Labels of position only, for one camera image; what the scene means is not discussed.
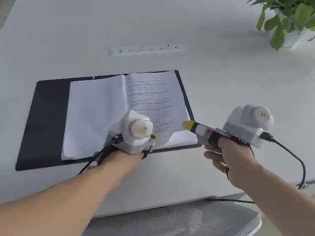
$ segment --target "white paper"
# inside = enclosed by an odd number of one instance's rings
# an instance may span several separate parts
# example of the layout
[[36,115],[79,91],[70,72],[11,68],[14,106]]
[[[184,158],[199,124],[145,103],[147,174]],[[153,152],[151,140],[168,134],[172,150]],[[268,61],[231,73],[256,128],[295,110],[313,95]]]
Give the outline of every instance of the white paper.
[[150,118],[158,148],[197,143],[183,130],[190,119],[174,71],[115,76],[70,84],[63,160],[92,156],[102,149],[108,129],[129,110]]
[[194,134],[183,131],[183,122],[189,117],[175,71],[130,74],[126,93],[128,108],[152,121],[156,148],[196,143]]
[[125,77],[71,82],[63,160],[101,150],[108,129],[127,112]]

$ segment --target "forearm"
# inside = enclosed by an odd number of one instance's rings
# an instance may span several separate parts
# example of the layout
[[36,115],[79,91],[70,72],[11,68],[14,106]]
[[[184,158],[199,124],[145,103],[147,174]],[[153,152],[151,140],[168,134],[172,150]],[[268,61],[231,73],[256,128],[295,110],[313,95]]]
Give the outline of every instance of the forearm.
[[276,174],[259,166],[243,189],[283,235],[314,235],[315,201]]
[[117,183],[102,165],[27,198],[0,206],[0,232],[12,236],[79,236]]

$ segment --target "floor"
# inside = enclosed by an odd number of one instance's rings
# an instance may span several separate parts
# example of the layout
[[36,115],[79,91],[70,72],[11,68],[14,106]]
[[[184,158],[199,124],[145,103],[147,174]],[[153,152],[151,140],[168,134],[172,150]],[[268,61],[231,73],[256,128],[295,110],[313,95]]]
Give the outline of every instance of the floor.
[[[0,30],[5,23],[7,16],[15,0],[0,0]],[[267,217],[262,217],[262,227],[255,236],[281,236]]]

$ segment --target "black folder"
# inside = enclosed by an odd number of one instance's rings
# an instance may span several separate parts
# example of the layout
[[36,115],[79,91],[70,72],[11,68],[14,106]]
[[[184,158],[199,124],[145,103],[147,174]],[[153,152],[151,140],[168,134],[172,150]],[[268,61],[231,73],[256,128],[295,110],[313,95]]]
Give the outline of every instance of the black folder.
[[[176,70],[175,73],[183,92],[190,119],[194,120],[179,71]],[[87,162],[90,159],[89,157],[79,160],[63,161],[61,159],[70,83],[72,81],[98,80],[112,76],[116,75],[38,81],[15,169],[17,171],[24,171]],[[163,148],[154,150],[154,152],[195,148],[200,146],[200,144],[195,144],[182,147]]]

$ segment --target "hand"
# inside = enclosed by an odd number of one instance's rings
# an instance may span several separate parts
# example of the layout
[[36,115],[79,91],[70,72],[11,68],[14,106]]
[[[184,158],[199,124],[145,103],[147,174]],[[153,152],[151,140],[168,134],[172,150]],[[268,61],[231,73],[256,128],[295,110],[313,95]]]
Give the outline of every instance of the hand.
[[143,153],[130,155],[118,150],[111,153],[102,165],[110,167],[111,172],[120,180],[137,167],[142,157]]
[[206,147],[204,156],[212,160],[213,165],[226,174],[229,167],[228,178],[235,187],[243,189],[251,178],[251,173],[260,164],[255,160],[252,150],[246,145],[221,137],[218,142],[219,148]]

